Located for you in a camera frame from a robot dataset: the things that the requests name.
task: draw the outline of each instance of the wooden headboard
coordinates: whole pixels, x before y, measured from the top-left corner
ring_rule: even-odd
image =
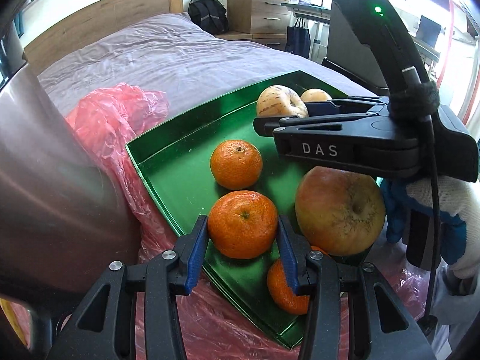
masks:
[[[67,54],[161,13],[183,12],[183,0],[100,0],[59,21],[25,47],[35,74]]]

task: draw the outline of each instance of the gloved hand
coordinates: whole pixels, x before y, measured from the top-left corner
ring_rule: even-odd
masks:
[[[434,216],[430,179],[383,180],[380,188],[388,242],[397,243],[402,238],[408,209]],[[480,184],[440,176],[438,190],[440,219],[445,229],[441,256],[457,278],[471,278],[480,266]]]

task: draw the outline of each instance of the dark blue tote bag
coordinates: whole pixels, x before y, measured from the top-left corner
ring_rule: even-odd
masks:
[[[310,31],[305,19],[297,19],[293,27],[286,28],[285,51],[307,59],[310,56]]]

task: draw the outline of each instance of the apple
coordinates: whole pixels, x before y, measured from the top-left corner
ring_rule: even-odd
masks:
[[[283,85],[265,89],[257,100],[257,116],[307,117],[308,110],[297,93]]]
[[[383,197],[374,179],[321,166],[303,177],[295,212],[310,244],[334,256],[364,251],[385,222]]]
[[[308,102],[316,102],[316,101],[327,101],[332,100],[332,96],[330,96],[327,92],[321,89],[309,89],[303,93],[301,96],[301,100],[304,103]]]

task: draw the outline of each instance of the bed sheet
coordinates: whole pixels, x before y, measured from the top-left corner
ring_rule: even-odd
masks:
[[[341,74],[297,55],[244,40],[222,40],[184,14],[145,19],[63,57],[39,75],[66,116],[97,88],[124,82],[166,92],[169,118],[270,77],[302,70],[348,95],[373,95]]]

